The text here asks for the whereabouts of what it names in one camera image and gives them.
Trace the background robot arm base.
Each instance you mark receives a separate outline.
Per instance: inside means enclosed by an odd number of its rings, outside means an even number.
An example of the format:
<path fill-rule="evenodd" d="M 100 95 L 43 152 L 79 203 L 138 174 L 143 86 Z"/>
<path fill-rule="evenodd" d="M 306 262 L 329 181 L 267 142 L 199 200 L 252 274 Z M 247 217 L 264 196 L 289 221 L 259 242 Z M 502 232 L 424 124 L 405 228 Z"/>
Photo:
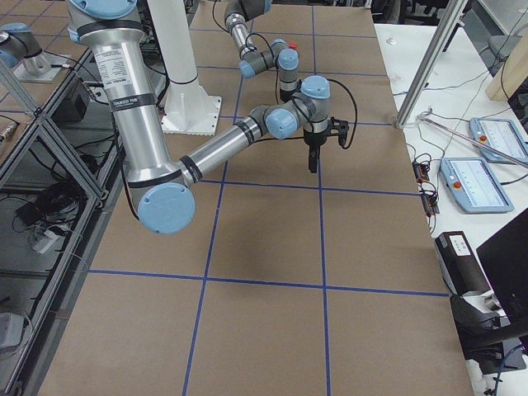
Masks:
<path fill-rule="evenodd" d="M 68 66 L 66 59 L 44 52 L 28 25 L 21 22 L 1 26 L 1 60 L 18 80 L 27 83 L 51 83 Z"/>

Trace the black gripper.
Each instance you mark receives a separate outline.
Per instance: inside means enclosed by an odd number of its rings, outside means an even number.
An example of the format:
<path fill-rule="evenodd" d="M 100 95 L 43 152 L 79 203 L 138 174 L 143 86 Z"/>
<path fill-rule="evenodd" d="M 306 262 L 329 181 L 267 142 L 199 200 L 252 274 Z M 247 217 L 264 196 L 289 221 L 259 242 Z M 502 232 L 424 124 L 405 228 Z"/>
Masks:
<path fill-rule="evenodd" d="M 309 171 L 311 173 L 317 173 L 320 149 L 326 143 L 329 133 L 326 130 L 318 133 L 304 130 L 303 133 L 304 142 L 309 146 Z"/>
<path fill-rule="evenodd" d="M 297 92 L 299 92 L 299 91 L 300 91 L 300 88 L 299 88 L 299 87 L 294 88 L 294 89 L 291 90 L 291 91 L 287 91 L 287 90 L 284 90 L 284 89 L 281 88 L 281 89 L 280 89 L 280 100 L 281 100 L 282 102 L 286 103 L 286 102 L 288 102 L 288 101 L 291 99 L 291 97 L 292 97 L 295 93 L 297 93 Z"/>

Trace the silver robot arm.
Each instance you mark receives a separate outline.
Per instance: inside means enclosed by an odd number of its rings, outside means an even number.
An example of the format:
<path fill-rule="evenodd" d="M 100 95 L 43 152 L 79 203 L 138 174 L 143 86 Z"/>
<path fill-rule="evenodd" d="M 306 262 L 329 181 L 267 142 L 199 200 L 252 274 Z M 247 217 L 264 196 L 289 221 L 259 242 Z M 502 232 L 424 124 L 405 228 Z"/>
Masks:
<path fill-rule="evenodd" d="M 228 1 L 224 12 L 224 25 L 238 49 L 238 63 L 244 78 L 274 68 L 279 93 L 276 99 L 291 99 L 300 90 L 299 54 L 290 42 L 282 39 L 269 42 L 263 35 L 250 33 L 247 23 L 271 10 L 272 1 Z"/>
<path fill-rule="evenodd" d="M 170 81 L 160 115 L 139 47 L 144 30 L 134 1 L 71 1 L 71 39 L 94 54 L 128 159 L 126 184 L 139 222 L 154 233 L 184 229 L 196 211 L 191 185 L 264 135 L 286 139 L 297 130 L 321 135 L 328 125 L 330 86 L 318 75 L 298 79 L 299 57 L 284 40 L 260 51 L 247 24 L 271 9 L 268 1 L 230 1 L 224 24 L 252 78 L 276 68 L 281 101 L 258 106 L 223 133 L 215 130 L 220 99 L 199 84 L 185 8 L 149 3 Z"/>

